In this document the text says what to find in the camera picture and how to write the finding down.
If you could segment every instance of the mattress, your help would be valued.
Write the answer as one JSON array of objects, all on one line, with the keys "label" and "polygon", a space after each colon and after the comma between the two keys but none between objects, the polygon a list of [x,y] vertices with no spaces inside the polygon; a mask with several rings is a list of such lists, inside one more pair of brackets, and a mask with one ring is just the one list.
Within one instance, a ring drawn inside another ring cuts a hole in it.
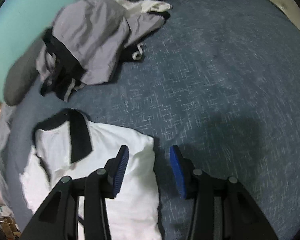
[{"label": "mattress", "polygon": [[268,0],[168,2],[171,17],[144,40],[143,62],[122,64],[110,83],[68,103],[40,96],[36,80],[17,107],[2,154],[21,230],[31,218],[18,180],[31,131],[63,108],[154,137],[165,240],[185,238],[193,204],[172,182],[174,144],[211,176],[236,176],[280,240],[300,228],[300,31]]}]

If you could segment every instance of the teal wall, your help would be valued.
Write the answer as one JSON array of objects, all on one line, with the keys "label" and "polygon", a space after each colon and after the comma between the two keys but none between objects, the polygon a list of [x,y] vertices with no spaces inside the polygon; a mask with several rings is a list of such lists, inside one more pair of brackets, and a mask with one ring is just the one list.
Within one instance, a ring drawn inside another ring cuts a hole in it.
[{"label": "teal wall", "polygon": [[6,0],[0,8],[0,101],[11,65],[49,26],[57,11],[74,0]]}]

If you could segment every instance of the clothing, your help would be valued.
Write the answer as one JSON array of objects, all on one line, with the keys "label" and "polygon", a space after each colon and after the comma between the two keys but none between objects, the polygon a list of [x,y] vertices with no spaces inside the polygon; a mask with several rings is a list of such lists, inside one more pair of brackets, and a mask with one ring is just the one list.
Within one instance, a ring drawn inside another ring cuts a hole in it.
[{"label": "clothing", "polygon": [[[129,5],[124,0],[119,2]],[[63,8],[53,27],[46,31],[45,45],[36,61],[44,81],[41,94],[55,91],[67,101],[65,95],[81,82],[87,85],[108,82],[122,47],[129,47],[165,22],[164,17],[144,11],[155,5],[165,11],[170,8],[168,3],[149,0],[145,3],[147,7],[142,7],[141,2],[126,9],[115,0],[79,0]]]},{"label": "clothing", "polygon": [[[20,175],[24,197],[33,213],[62,176],[88,176],[114,158],[121,145],[127,145],[129,161],[120,193],[114,200],[106,199],[112,239],[161,239],[153,138],[133,129],[93,123],[80,112],[65,109],[39,123],[33,140],[27,166]],[[83,208],[84,197],[80,197],[82,217]]]}]

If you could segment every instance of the gray fitted sheet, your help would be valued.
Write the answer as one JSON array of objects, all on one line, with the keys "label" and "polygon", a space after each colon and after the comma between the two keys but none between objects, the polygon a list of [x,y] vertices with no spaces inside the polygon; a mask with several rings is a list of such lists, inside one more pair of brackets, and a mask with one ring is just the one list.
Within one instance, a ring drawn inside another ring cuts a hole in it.
[{"label": "gray fitted sheet", "polygon": [[23,229],[31,212],[18,174],[31,131],[63,108],[155,138],[165,240],[184,239],[192,201],[176,191],[169,147],[212,176],[235,175],[281,240],[300,228],[300,31],[268,0],[169,0],[171,17],[145,39],[145,59],[109,84],[65,103],[37,80],[17,107],[4,151],[10,205]]}]

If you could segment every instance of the bed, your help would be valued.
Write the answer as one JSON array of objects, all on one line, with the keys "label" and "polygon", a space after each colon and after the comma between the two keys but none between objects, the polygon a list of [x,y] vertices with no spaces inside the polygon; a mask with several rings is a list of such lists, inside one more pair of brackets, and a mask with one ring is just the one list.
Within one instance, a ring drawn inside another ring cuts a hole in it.
[{"label": "bed", "polygon": [[147,37],[141,63],[68,103],[40,96],[37,78],[16,107],[1,151],[5,200],[22,230],[31,212],[18,175],[33,127],[63,108],[155,139],[165,240],[184,239],[192,202],[171,183],[169,147],[211,176],[235,175],[280,240],[300,229],[300,29],[269,0],[168,0],[171,17]]}]

